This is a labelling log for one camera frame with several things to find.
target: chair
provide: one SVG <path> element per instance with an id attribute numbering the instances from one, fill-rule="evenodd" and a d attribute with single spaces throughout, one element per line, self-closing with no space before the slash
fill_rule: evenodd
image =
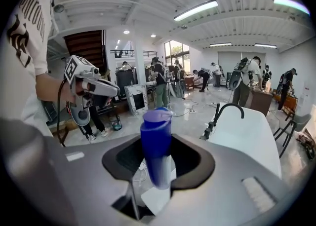
<path id="1" fill-rule="evenodd" d="M 286 120 L 280 120 L 279 123 L 279 128 L 278 130 L 273 134 L 273 136 L 275 136 L 279 130 L 281 130 L 281 132 L 277 135 L 277 137 L 275 137 L 275 141 L 285 132 L 287 134 L 285 141 L 283 143 L 283 150 L 279 156 L 279 158 L 282 157 L 283 153 L 285 152 L 286 147 L 288 146 L 292 136 L 293 136 L 293 132 L 296 131 L 302 131 L 304 129 L 304 127 L 306 126 L 306 124 L 309 122 L 309 120 L 312 118 L 312 116 L 310 114 L 306 114 L 304 116 L 298 116 L 295 115 L 294 118 L 292 120 L 290 120 L 289 122 L 287 122 Z"/>

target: white t-shirt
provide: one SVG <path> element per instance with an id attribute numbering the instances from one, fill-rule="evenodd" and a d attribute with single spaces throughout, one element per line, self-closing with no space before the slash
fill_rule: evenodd
<path id="1" fill-rule="evenodd" d="M 214 71 L 216 71 L 216 72 L 215 72 L 216 75 L 222 75 L 222 72 L 221 72 L 221 70 L 219 69 L 219 65 L 215 65 L 214 68 L 215 68 Z"/>
<path id="2" fill-rule="evenodd" d="M 51 28 L 50 0 L 20 0 L 1 36 L 0 116 L 19 119 L 51 136 L 36 76 L 47 72 L 47 40 Z"/>
<path id="3" fill-rule="evenodd" d="M 259 65 L 256 61 L 251 60 L 249 65 L 247 65 L 246 67 L 244 67 L 244 69 L 241 70 L 243 75 L 242 75 L 242 81 L 245 85 L 247 86 L 251 86 L 250 85 L 250 79 L 249 79 L 249 71 L 252 72 L 253 75 L 253 79 L 256 79 L 257 75 L 259 75 L 261 77 L 261 72 L 260 72 L 260 68 Z"/>

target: floor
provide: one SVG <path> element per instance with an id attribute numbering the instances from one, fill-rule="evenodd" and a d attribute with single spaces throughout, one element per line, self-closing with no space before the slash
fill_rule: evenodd
<path id="1" fill-rule="evenodd" d="M 208 123 L 215 114 L 216 103 L 228 103 L 231 102 L 233 98 L 232 91 L 224 87 L 221 87 L 221 91 L 210 87 L 209 90 L 206 90 L 204 93 L 200 93 L 195 89 L 194 91 L 186 92 L 185 97 L 187 98 L 186 100 L 171 98 L 170 110 L 174 115 L 171 129 L 172 133 L 195 137 L 200 137 L 204 129 L 208 126 Z M 195 112 L 189 113 L 187 108 L 193 108 Z M 271 111 L 267 115 L 267 120 L 272 132 L 275 132 L 278 129 L 279 119 L 286 118 L 285 113 L 276 111 L 276 108 L 277 105 L 273 101 L 270 107 Z M 105 126 L 108 128 L 108 135 L 106 138 L 102 138 L 100 136 L 100 131 L 97 131 L 93 126 L 92 129 L 97 138 L 92 143 L 140 133 L 140 125 L 143 122 L 140 115 L 132 116 L 130 113 L 124 113 L 120 115 L 120 118 L 122 122 L 122 129 L 120 131 L 111 130 L 110 124 L 105 119 L 103 120 Z M 281 152 L 284 139 L 285 135 L 283 134 L 276 142 L 279 153 Z M 85 145 L 89 144 L 89 141 L 77 129 L 69 132 L 65 144 L 66 146 Z M 280 159 L 280 162 L 283 180 L 289 187 L 293 187 L 294 184 L 301 179 L 299 173 L 309 163 L 309 160 L 304 149 L 293 137 L 284 155 Z M 139 205 L 143 205 L 140 195 L 151 187 L 152 184 L 147 174 L 144 171 L 138 170 L 134 176 L 134 188 L 136 200 Z"/>

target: ceiling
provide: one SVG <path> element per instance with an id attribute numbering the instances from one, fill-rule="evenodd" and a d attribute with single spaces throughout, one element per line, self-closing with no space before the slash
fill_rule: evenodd
<path id="1" fill-rule="evenodd" d="M 273 0 L 217 0 L 219 6 L 181 22 L 174 17 L 208 0 L 54 0 L 64 5 L 55 13 L 51 38 L 73 31 L 119 27 L 133 28 L 155 44 L 176 40 L 197 49 L 211 43 L 233 45 L 265 43 L 280 52 L 315 35 L 309 16 L 294 8 L 275 5 Z"/>

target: tiled floor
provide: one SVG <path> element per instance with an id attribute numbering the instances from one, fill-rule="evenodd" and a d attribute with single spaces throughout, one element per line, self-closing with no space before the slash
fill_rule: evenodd
<path id="1" fill-rule="evenodd" d="M 200 93 L 197 90 L 187 92 L 185 97 L 187 98 L 186 100 L 171 98 L 170 110 L 173 112 L 173 115 L 179 116 L 173 117 L 172 119 L 172 133 L 200 137 L 215 114 L 214 103 L 231 102 L 233 96 L 232 91 L 226 88 L 222 87 L 221 91 L 218 91 L 210 87 L 209 91 L 205 91 L 204 93 Z M 195 113 L 187 113 L 187 108 L 191 108 L 192 105 L 196 104 L 194 102 L 198 103 L 198 105 L 193 107 Z M 272 132 L 277 130 L 278 120 L 286 118 L 284 113 L 275 111 L 276 108 L 275 102 L 272 102 L 270 107 L 272 111 L 267 115 L 267 120 Z M 130 113 L 124 113 L 120 115 L 120 118 L 123 126 L 120 131 L 111 130 L 110 124 L 104 120 L 105 126 L 109 129 L 106 138 L 102 138 L 99 134 L 100 132 L 96 131 L 95 127 L 92 127 L 97 135 L 93 143 L 140 133 L 140 125 L 143 122 L 141 116 L 132 116 Z M 283 134 L 276 142 L 279 152 L 281 151 L 285 136 L 286 135 Z M 89 141 L 78 129 L 70 131 L 65 141 L 66 146 L 84 145 L 88 143 Z M 280 162 L 282 178 L 291 187 L 298 180 L 298 173 L 309 163 L 309 160 L 303 148 L 298 144 L 295 138 L 292 138 Z"/>

